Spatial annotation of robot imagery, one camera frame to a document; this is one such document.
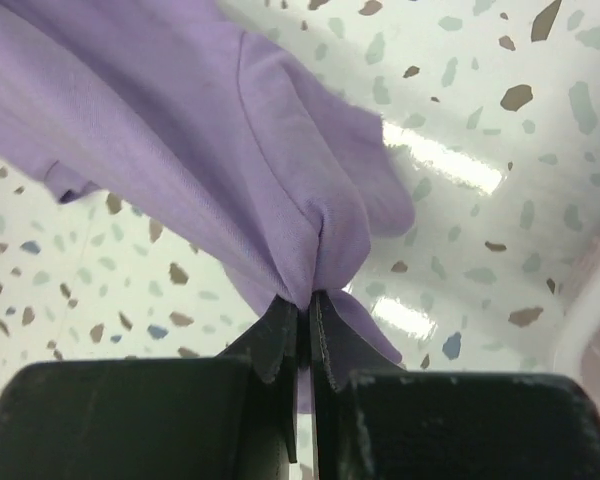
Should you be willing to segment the purple t shirt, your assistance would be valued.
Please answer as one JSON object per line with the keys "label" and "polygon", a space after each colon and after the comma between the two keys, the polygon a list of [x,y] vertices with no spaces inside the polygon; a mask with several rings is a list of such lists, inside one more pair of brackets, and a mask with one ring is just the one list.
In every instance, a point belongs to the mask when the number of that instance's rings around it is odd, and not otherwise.
{"label": "purple t shirt", "polygon": [[346,285],[415,210],[381,118],[213,1],[0,1],[0,156],[61,202],[109,190],[215,257],[257,314]]}

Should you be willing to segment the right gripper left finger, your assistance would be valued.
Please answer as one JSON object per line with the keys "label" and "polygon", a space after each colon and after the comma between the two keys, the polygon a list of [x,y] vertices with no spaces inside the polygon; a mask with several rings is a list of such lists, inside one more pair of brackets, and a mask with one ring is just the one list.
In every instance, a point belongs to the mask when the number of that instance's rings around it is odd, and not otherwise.
{"label": "right gripper left finger", "polygon": [[298,309],[275,299],[214,357],[64,361],[0,396],[0,479],[285,479]]}

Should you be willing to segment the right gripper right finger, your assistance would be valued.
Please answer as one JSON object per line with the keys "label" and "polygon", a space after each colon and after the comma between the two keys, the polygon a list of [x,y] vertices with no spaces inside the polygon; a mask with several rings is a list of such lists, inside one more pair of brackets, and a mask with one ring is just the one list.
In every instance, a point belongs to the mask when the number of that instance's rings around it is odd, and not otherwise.
{"label": "right gripper right finger", "polygon": [[600,414],[551,374],[410,372],[309,307],[319,479],[600,479]]}

